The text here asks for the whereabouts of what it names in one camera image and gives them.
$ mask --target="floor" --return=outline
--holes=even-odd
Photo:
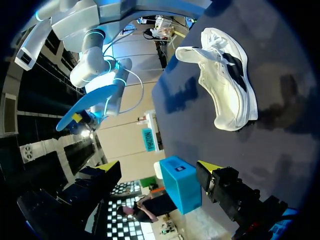
[[[184,240],[230,240],[232,237],[200,207],[185,215],[175,210],[170,216]]]

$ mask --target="shoelace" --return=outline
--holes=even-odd
[[[210,51],[210,50],[215,50],[220,56],[221,61],[224,59],[223,57],[223,52],[220,50],[223,48],[223,44],[226,43],[226,40],[223,39],[220,35],[214,33],[209,36],[209,41],[208,41],[210,47],[209,48],[204,48],[204,50]]]

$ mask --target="white cable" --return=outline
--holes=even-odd
[[[108,102],[110,100],[111,96],[108,97],[105,101],[105,105],[104,105],[104,111],[103,111],[103,119],[105,119],[107,117],[107,106],[108,106]]]
[[[128,57],[137,57],[137,56],[152,56],[152,55],[158,55],[157,53],[147,53],[147,54],[134,54],[134,55],[128,55],[128,56],[117,56],[115,59],[122,59],[122,58],[128,58]]]
[[[165,70],[165,68],[154,68],[154,69],[138,69],[139,71],[144,71],[144,72],[148,72],[148,71],[159,71],[159,70]]]
[[[144,94],[145,94],[144,83],[142,82],[141,78],[140,78],[137,74],[135,74],[133,71],[130,71],[130,70],[124,68],[124,67],[123,67],[123,69],[126,70],[128,73],[135,75],[135,76],[138,78],[138,80],[139,80],[140,83],[141,83],[141,90],[142,90],[142,92],[141,92],[140,100],[137,102],[136,105],[134,105],[133,107],[131,107],[131,108],[125,110],[125,111],[120,112],[119,114],[124,114],[124,113],[127,113],[127,112],[135,109],[135,108],[141,103],[142,99],[144,98]]]
[[[165,56],[166,64],[168,64],[167,54],[162,50],[161,46],[160,46],[160,50],[161,50],[161,52],[162,52],[162,53],[164,54],[164,56]]]

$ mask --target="cable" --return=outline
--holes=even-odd
[[[168,64],[167,54],[165,54],[165,52],[162,50],[161,46],[160,46],[160,50],[161,50],[161,52],[162,52],[162,53],[164,54],[164,56],[165,56],[166,64]]]
[[[187,28],[187,19],[186,19],[186,17],[184,17],[185,25],[183,25],[182,23],[180,23],[180,22],[178,22],[177,20],[175,20],[174,17],[173,17],[172,19],[170,19],[170,18],[167,18],[167,17],[162,16],[162,18],[167,19],[167,20],[174,21],[174,22],[176,22],[177,24],[179,24],[179,25]]]
[[[103,119],[106,119],[107,118],[107,106],[108,106],[108,102],[110,100],[111,96],[108,97],[105,101],[105,105],[104,105],[104,111],[103,111]]]
[[[134,105],[133,107],[131,107],[131,108],[125,110],[125,111],[120,112],[119,114],[124,114],[124,113],[127,113],[127,112],[135,109],[135,108],[141,103],[142,99],[144,98],[144,94],[145,94],[144,83],[142,82],[141,78],[140,78],[137,74],[135,74],[133,71],[130,71],[130,70],[124,68],[124,67],[123,67],[123,69],[124,69],[125,71],[127,71],[128,73],[135,75],[135,76],[138,78],[138,80],[139,80],[140,83],[141,83],[141,90],[142,90],[142,92],[141,92],[140,100],[137,102],[136,105]]]
[[[128,56],[117,56],[115,59],[122,59],[122,58],[128,58],[128,57],[137,57],[137,56],[152,56],[152,55],[158,55],[157,53],[147,53],[147,54],[134,54],[134,55],[128,55]]]
[[[159,71],[159,70],[165,70],[165,68],[155,68],[155,69],[138,69],[138,70],[148,72],[148,71]]]

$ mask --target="dark gray tabletop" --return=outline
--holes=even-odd
[[[275,195],[298,208],[319,157],[320,99],[298,36],[264,0],[213,3],[182,42],[201,47],[204,28],[218,28],[244,48],[259,119],[239,132],[215,128],[215,107],[198,84],[197,64],[174,56],[152,91],[166,156],[232,166],[261,199]],[[231,222],[202,191],[202,207],[228,231]]]

